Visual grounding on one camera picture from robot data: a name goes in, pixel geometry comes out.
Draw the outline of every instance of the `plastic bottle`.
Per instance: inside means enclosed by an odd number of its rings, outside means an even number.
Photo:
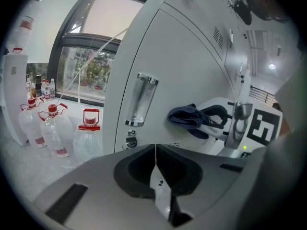
[[[42,80],[42,97],[45,97],[45,87],[46,87],[46,81],[45,79]]]
[[[58,111],[59,105],[64,107],[61,113]],[[40,129],[48,147],[54,151],[58,158],[66,158],[73,155],[73,127],[69,118],[63,114],[67,106],[63,103],[59,105],[51,104],[48,107],[48,113],[40,112],[38,115],[44,121]],[[48,116],[45,118],[42,113],[48,114]]]
[[[34,82],[31,84],[31,97],[36,99],[36,88]]]
[[[31,98],[31,81],[30,78],[27,78],[27,83],[26,83],[26,88],[27,88],[27,98]]]
[[[85,113],[96,112],[95,116],[85,116]],[[92,158],[103,156],[103,149],[98,141],[100,135],[99,110],[85,109],[83,111],[83,124],[73,134],[73,151],[77,160],[81,163]]]
[[[37,112],[41,111],[41,107],[36,105],[36,99],[28,99],[28,106],[26,104],[20,105],[21,112],[18,114],[18,121],[23,132],[27,135],[32,146],[43,148],[46,146],[45,140],[40,130],[41,120]]]
[[[54,79],[51,79],[50,83],[50,98],[54,99],[56,97],[56,85],[54,83]]]
[[[46,80],[44,94],[45,94],[45,100],[46,100],[46,102],[48,102],[50,100],[50,84],[49,84],[49,80]]]
[[[32,28],[41,11],[41,5],[38,1],[30,0],[20,11],[15,23],[12,25],[12,31],[8,37],[8,49],[11,47],[21,47],[27,49]]]

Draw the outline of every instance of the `railing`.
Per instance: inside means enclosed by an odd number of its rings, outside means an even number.
[[[266,103],[269,106],[273,106],[274,103],[277,103],[275,96],[261,89],[250,86],[249,96]]]

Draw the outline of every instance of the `ceiling light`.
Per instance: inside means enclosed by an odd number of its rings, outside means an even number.
[[[274,70],[276,68],[276,66],[274,64],[269,64],[269,68]]]

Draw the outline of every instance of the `navy cloth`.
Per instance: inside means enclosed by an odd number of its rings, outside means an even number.
[[[198,130],[201,125],[208,125],[210,117],[204,112],[196,109],[195,104],[176,107],[167,116],[169,123],[186,129],[190,134],[199,139],[209,138],[208,134]]]

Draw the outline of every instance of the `window frame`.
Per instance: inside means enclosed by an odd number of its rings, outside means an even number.
[[[134,0],[137,2],[145,3],[147,0]],[[54,79],[56,85],[56,97],[60,97],[62,92],[57,91],[57,76],[58,76],[58,68],[59,61],[61,57],[61,53],[64,47],[84,47],[98,50],[103,44],[105,44],[108,40],[111,39],[109,36],[105,35],[96,35],[96,34],[86,34],[83,33],[83,27],[87,19],[87,15],[94,4],[95,0],[78,0],[73,8],[70,10],[65,20],[63,21],[59,32],[55,38],[53,47],[51,49],[49,64],[47,69],[47,79]],[[78,15],[82,9],[86,9],[86,13],[84,18],[80,24],[80,33],[70,33],[71,28],[76,21]],[[120,45],[121,40],[114,39],[110,42],[103,51],[116,54],[118,47]],[[72,94],[64,94],[62,99],[77,101],[77,95],[75,97]],[[96,99],[91,99],[87,97],[80,97],[81,103],[96,105],[96,106],[104,106],[104,100],[98,101]]]

